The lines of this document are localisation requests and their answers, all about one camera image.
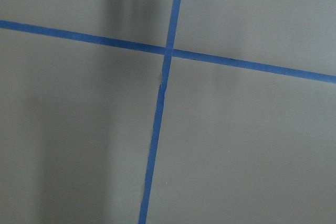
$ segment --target tape strip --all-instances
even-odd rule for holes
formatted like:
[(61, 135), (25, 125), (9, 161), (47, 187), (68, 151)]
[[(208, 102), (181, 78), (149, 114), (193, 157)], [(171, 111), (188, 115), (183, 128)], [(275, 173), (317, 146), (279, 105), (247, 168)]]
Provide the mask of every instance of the tape strip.
[(315, 80), (315, 81), (336, 83), (336, 76), (303, 71), (303, 70), (292, 69), (292, 68), (278, 67), (278, 66), (267, 65), (267, 64), (252, 62), (252, 61), (235, 60), (231, 58), (200, 54), (197, 52), (189, 52), (189, 51), (183, 51), (183, 50), (177, 50), (177, 49), (174, 49), (173, 56), (178, 57), (178, 58), (183, 58), (183, 59), (198, 60), (198, 61), (210, 62), (210, 63), (220, 64), (220, 65), (227, 65), (227, 66), (232, 66), (232, 67), (237, 67), (237, 68), (246, 68), (246, 69), (253, 69), (253, 70), (262, 71), (262, 72), (277, 73), (277, 74), (282, 74), (285, 76), (294, 76), (294, 77), (310, 79), (310, 80)]
[(89, 35), (89, 34), (76, 33), (73, 31), (53, 29), (53, 28), (47, 28), (47, 27), (42, 27), (42, 26), (21, 24), (17, 22), (6, 21), (6, 20), (0, 20), (0, 28), (5, 28), (5, 29), (10, 29), (10, 30), (15, 30), (15, 31), (23, 31), (26, 33), (31, 33), (31, 34), (47, 35), (47, 36), (58, 37), (62, 39), (72, 39), (72, 40), (83, 41), (83, 42), (88, 42), (88, 43), (93, 43), (93, 44), (100, 44), (100, 45), (105, 45), (105, 46), (132, 49), (132, 50), (142, 51), (142, 52), (151, 52), (153, 54), (160, 54), (160, 55), (164, 54), (164, 51), (165, 51), (164, 47), (152, 46), (152, 45), (147, 45), (147, 44), (142, 44), (142, 43), (126, 41), (126, 40), (100, 37), (100, 36)]
[(166, 92), (166, 88), (168, 84), (170, 64), (172, 61), (178, 13), (180, 11), (180, 3), (181, 3), (181, 0), (173, 0), (173, 6), (172, 6), (172, 11), (171, 11), (168, 35), (167, 35), (167, 41), (166, 41), (166, 49), (164, 52), (163, 65), (162, 65), (162, 83), (159, 87), (159, 92), (157, 95), (156, 110), (155, 110), (154, 124), (153, 124), (153, 134), (152, 134), (151, 146), (150, 146), (148, 161), (147, 161), (143, 198), (142, 198), (142, 202), (140, 206), (139, 224), (145, 224), (146, 219), (147, 219), (148, 204), (149, 204), (149, 199), (150, 199), (150, 194), (151, 194), (151, 187), (152, 187), (152, 180), (153, 180), (153, 173), (154, 173), (154, 166), (155, 166), (155, 159), (156, 159), (156, 151), (158, 150), (157, 145), (159, 142), (162, 114), (163, 114), (163, 108), (164, 108), (164, 96), (165, 96), (165, 92)]
[[(32, 33), (32, 34), (40, 34), (40, 35), (58, 37), (58, 38), (63, 38), (63, 39), (72, 39), (72, 40), (77, 40), (77, 41), (93, 43), (93, 44), (99, 44), (99, 45), (105, 45), (105, 46), (111, 46), (111, 47), (119, 47), (119, 48), (131, 49), (131, 50), (136, 50), (136, 51), (142, 51), (142, 52), (151, 52), (153, 54), (159, 54), (159, 55), (164, 55), (166, 51), (164, 47), (159, 47), (159, 46), (153, 46), (153, 45), (131, 42), (131, 41), (126, 41), (126, 40), (113, 39), (113, 38), (100, 37), (100, 36), (89, 35), (89, 34), (76, 33), (73, 31), (53, 29), (53, 28), (47, 28), (47, 27), (42, 27), (42, 26), (34, 26), (34, 25), (29, 25), (29, 24), (10, 22), (6, 20), (0, 20), (0, 28), (16, 30), (16, 31), (23, 31), (23, 32)], [(237, 67), (237, 68), (246, 68), (246, 69), (253, 69), (253, 70), (263, 71), (263, 72), (277, 73), (277, 74), (282, 74), (285, 76), (293, 76), (293, 77), (299, 77), (299, 78), (310, 79), (310, 80), (315, 80), (315, 81), (336, 83), (336, 76), (332, 76), (328, 74), (315, 73), (315, 72), (309, 72), (309, 71), (303, 71), (303, 70), (285, 68), (285, 67), (278, 67), (278, 66), (267, 65), (267, 64), (252, 62), (252, 61), (235, 60), (235, 59), (226, 58), (226, 57), (200, 54), (198, 52), (190, 52), (190, 51), (174, 49), (173, 57), (191, 59), (191, 60), (199, 60), (203, 62), (210, 62), (210, 63), (227, 65), (227, 66), (232, 66), (232, 67)]]

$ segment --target gray panel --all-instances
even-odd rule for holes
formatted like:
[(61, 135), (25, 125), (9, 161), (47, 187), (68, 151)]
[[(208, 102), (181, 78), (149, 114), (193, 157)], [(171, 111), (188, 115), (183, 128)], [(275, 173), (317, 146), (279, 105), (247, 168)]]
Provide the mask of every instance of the gray panel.
[(148, 224), (334, 223), (336, 86), (173, 58)]
[(162, 56), (0, 30), (0, 222), (137, 223)]
[(0, 19), (164, 46), (172, 0), (0, 0)]
[(175, 47), (336, 75), (336, 0), (182, 0)]

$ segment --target blue painter's tape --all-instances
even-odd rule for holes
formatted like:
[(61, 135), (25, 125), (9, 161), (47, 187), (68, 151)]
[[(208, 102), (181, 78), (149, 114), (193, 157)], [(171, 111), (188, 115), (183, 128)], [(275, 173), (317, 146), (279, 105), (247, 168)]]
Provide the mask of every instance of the blue painter's tape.
[(310, 80), (315, 80), (315, 81), (336, 83), (336, 76), (303, 71), (303, 70), (292, 69), (292, 68), (272, 66), (272, 65), (267, 65), (267, 64), (252, 62), (252, 61), (235, 60), (235, 59), (230, 59), (230, 58), (225, 58), (225, 57), (220, 57), (220, 56), (199, 54), (197, 52), (189, 52), (189, 51), (183, 51), (183, 50), (177, 50), (177, 49), (174, 49), (173, 56), (178, 57), (178, 58), (183, 58), (183, 59), (199, 60), (203, 62), (227, 65), (227, 66), (232, 66), (232, 67), (237, 67), (237, 68), (246, 68), (246, 69), (253, 69), (253, 70), (269, 72), (269, 73), (277, 73), (277, 74), (282, 74), (285, 76), (294, 76), (294, 77), (310, 79)]
[[(159, 55), (166, 55), (166, 49), (164, 47), (136, 43), (136, 42), (126, 41), (126, 40), (100, 37), (100, 36), (95, 36), (95, 35), (81, 34), (81, 33), (76, 33), (73, 31), (66, 31), (66, 30), (60, 30), (60, 29), (53, 29), (53, 28), (47, 28), (47, 27), (41, 27), (41, 26), (22, 24), (22, 23), (17, 23), (17, 22), (10, 22), (6, 20), (0, 20), (0, 28), (16, 30), (16, 31), (23, 31), (23, 32), (32, 33), (32, 34), (40, 34), (40, 35), (58, 37), (58, 38), (63, 38), (63, 39), (72, 39), (72, 40), (77, 40), (77, 41), (83, 41), (83, 42), (111, 46), (111, 47), (131, 49), (131, 50), (136, 50), (136, 51), (151, 52), (153, 54), (159, 54)], [(173, 36), (171, 37), (172, 38), (170, 38), (169, 41), (167, 39), (167, 44), (170, 46), (171, 46), (171, 43), (174, 43), (174, 37)], [(263, 72), (277, 73), (277, 74), (282, 74), (286, 76), (299, 77), (299, 78), (310, 79), (310, 80), (315, 80), (315, 81), (336, 83), (336, 76), (331, 76), (328, 74), (315, 73), (315, 72), (303, 71), (303, 70), (298, 70), (298, 69), (267, 65), (267, 64), (251, 62), (251, 61), (235, 60), (235, 59), (226, 58), (226, 57), (200, 54), (197, 52), (190, 52), (190, 51), (174, 49), (173, 56), (178, 57), (178, 58), (192, 59), (192, 60), (198, 60), (198, 61), (203, 61), (203, 62), (211, 62), (215, 64), (227, 65), (227, 66), (238, 67), (238, 68), (246, 68), (246, 69), (253, 69), (253, 70), (263, 71)]]
[(145, 175), (145, 187), (143, 192), (143, 198), (140, 206), (139, 224), (145, 224), (148, 213), (148, 205), (151, 194), (152, 180), (154, 174), (154, 166), (156, 159), (157, 145), (159, 143), (162, 114), (164, 107), (164, 96), (168, 84), (168, 77), (170, 72), (170, 65), (172, 61), (173, 47), (175, 41), (178, 13), (180, 11), (181, 0), (173, 0), (173, 6), (171, 10), (171, 17), (169, 21), (168, 35), (166, 41), (166, 48), (164, 52), (163, 65), (162, 65), (162, 83), (159, 87), (157, 95), (156, 110), (153, 124), (153, 134), (151, 139), (151, 147), (149, 150), (147, 169)]
[(47, 36), (58, 37), (58, 38), (63, 38), (63, 39), (84, 41), (84, 42), (111, 46), (111, 47), (132, 49), (136, 51), (151, 52), (153, 54), (163, 55), (165, 52), (164, 47), (152, 46), (152, 45), (119, 40), (119, 39), (100, 37), (100, 36), (89, 35), (89, 34), (81, 34), (81, 33), (76, 33), (73, 31), (65, 31), (65, 30), (59, 30), (59, 29), (53, 29), (53, 28), (47, 28), (47, 27), (41, 27), (41, 26), (21, 24), (21, 23), (6, 21), (6, 20), (0, 20), (0, 28), (16, 30), (16, 31), (23, 31), (26, 33), (31, 33), (31, 34), (47, 35)]

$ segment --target gray surface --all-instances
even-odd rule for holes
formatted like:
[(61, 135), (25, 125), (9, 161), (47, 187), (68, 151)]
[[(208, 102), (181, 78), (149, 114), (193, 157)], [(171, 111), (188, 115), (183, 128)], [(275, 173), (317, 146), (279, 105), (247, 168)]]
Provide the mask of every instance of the gray surface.
[(336, 75), (336, 0), (182, 0), (178, 49)]
[(162, 56), (0, 29), (0, 223), (138, 223)]
[(0, 19), (164, 46), (172, 0), (0, 0)]
[(331, 224), (336, 86), (173, 58), (152, 223)]

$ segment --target blue tape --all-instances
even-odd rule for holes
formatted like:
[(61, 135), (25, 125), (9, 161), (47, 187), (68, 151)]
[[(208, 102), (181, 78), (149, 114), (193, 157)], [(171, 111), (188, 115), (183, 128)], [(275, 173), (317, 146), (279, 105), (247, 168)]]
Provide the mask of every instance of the blue tape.
[[(16, 30), (16, 31), (23, 31), (23, 32), (32, 33), (32, 34), (40, 34), (40, 35), (58, 37), (58, 38), (63, 38), (63, 39), (83, 41), (83, 42), (111, 46), (111, 47), (131, 49), (131, 50), (142, 51), (142, 52), (151, 52), (153, 54), (159, 54), (159, 55), (166, 54), (166, 48), (164, 47), (147, 45), (147, 44), (131, 42), (131, 41), (126, 41), (126, 40), (100, 37), (100, 36), (95, 36), (95, 35), (81, 34), (81, 33), (76, 33), (73, 31), (66, 31), (66, 30), (53, 29), (53, 28), (47, 28), (47, 27), (41, 27), (41, 26), (34, 26), (34, 25), (29, 25), (29, 24), (22, 24), (22, 23), (17, 23), (17, 22), (10, 22), (6, 20), (0, 20), (0, 28)], [(172, 28), (169, 30), (169, 33), (175, 34), (175, 31), (176, 31), (176, 26), (172, 26)], [(169, 48), (173, 48), (174, 39), (175, 39), (175, 36), (169, 36), (169, 41), (167, 40), (167, 44), (169, 45)], [(278, 67), (278, 66), (267, 65), (267, 64), (252, 62), (252, 61), (235, 60), (235, 59), (226, 58), (226, 57), (200, 54), (197, 52), (190, 52), (190, 51), (174, 49), (173, 57), (198, 60), (198, 61), (203, 61), (203, 62), (210, 62), (210, 63), (227, 65), (227, 66), (232, 66), (232, 67), (237, 67), (237, 68), (253, 69), (257, 71), (282, 74), (285, 76), (293, 76), (293, 77), (299, 77), (299, 78), (310, 79), (310, 80), (315, 80), (315, 81), (336, 83), (336, 76), (331, 76), (328, 74)]]
[(180, 11), (180, 3), (181, 0), (173, 0), (173, 6), (169, 21), (168, 35), (166, 41), (166, 48), (164, 52), (163, 65), (162, 65), (162, 83), (159, 87), (159, 92), (157, 95), (156, 102), (156, 110), (154, 116), (154, 124), (153, 124), (153, 134), (151, 139), (151, 147), (149, 150), (148, 161), (147, 161), (147, 169), (145, 175), (145, 187), (143, 192), (143, 198), (140, 206), (139, 213), (139, 224), (145, 224), (148, 213), (148, 204), (151, 194), (152, 180), (154, 174), (154, 166), (156, 159), (156, 151), (157, 145), (159, 142), (161, 122), (162, 122), (162, 114), (164, 107), (164, 96), (168, 84), (168, 77), (170, 71), (170, 65), (172, 61), (173, 47), (175, 41), (178, 13)]
[(220, 64), (220, 65), (227, 65), (227, 66), (232, 66), (232, 67), (237, 67), (237, 68), (246, 68), (246, 69), (253, 69), (253, 70), (269, 72), (269, 73), (277, 73), (277, 74), (282, 74), (285, 76), (294, 76), (294, 77), (310, 79), (310, 80), (315, 80), (315, 81), (336, 83), (336, 76), (303, 71), (303, 70), (292, 69), (292, 68), (272, 66), (272, 65), (267, 65), (267, 64), (252, 62), (252, 61), (235, 60), (231, 58), (225, 58), (225, 57), (214, 56), (214, 55), (206, 55), (206, 54), (200, 54), (197, 52), (189, 52), (189, 51), (183, 51), (183, 50), (177, 50), (177, 49), (174, 49), (173, 56), (178, 57), (178, 58), (183, 58), (183, 59), (191, 59), (191, 60), (210, 62), (210, 63)]
[(105, 45), (105, 46), (132, 49), (136, 51), (151, 52), (151, 53), (160, 54), (160, 55), (163, 55), (165, 51), (164, 47), (152, 46), (152, 45), (119, 40), (119, 39), (100, 37), (100, 36), (89, 35), (89, 34), (81, 34), (81, 33), (76, 33), (73, 31), (65, 31), (65, 30), (60, 30), (60, 29), (21, 24), (21, 23), (6, 21), (6, 20), (0, 20), (0, 28), (5, 28), (5, 29), (10, 29), (10, 30), (15, 30), (15, 31), (23, 31), (26, 33), (31, 33), (31, 34), (47, 35), (47, 36), (58, 37), (62, 39), (72, 39), (72, 40), (77, 40), (77, 41), (84, 41), (84, 42), (89, 42), (93, 44)]

